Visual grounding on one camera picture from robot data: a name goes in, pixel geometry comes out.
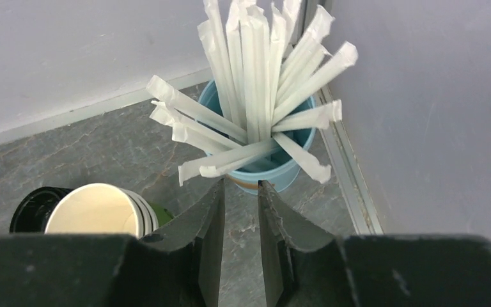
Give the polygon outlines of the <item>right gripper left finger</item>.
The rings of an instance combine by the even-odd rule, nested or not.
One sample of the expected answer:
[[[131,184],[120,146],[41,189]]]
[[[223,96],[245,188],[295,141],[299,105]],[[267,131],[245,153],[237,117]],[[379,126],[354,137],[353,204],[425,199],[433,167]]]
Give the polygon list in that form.
[[[225,183],[141,239],[0,237],[0,306],[217,306]]]

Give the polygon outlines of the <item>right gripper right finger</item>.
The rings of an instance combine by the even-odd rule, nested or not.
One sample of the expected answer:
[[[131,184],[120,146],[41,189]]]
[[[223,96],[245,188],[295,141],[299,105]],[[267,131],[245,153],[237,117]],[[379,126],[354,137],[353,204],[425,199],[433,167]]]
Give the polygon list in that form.
[[[268,306],[491,306],[491,242],[463,234],[336,236],[258,184]]]

